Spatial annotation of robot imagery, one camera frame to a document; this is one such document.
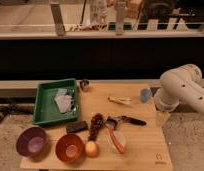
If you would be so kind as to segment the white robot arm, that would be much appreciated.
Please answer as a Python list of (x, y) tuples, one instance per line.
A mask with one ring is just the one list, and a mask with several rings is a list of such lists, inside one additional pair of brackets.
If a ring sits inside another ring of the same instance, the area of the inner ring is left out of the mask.
[(183, 101), (204, 115), (204, 88), (199, 85), (201, 79), (202, 72), (194, 64), (165, 71), (160, 76), (160, 88), (154, 95), (155, 106), (160, 111), (172, 112)]

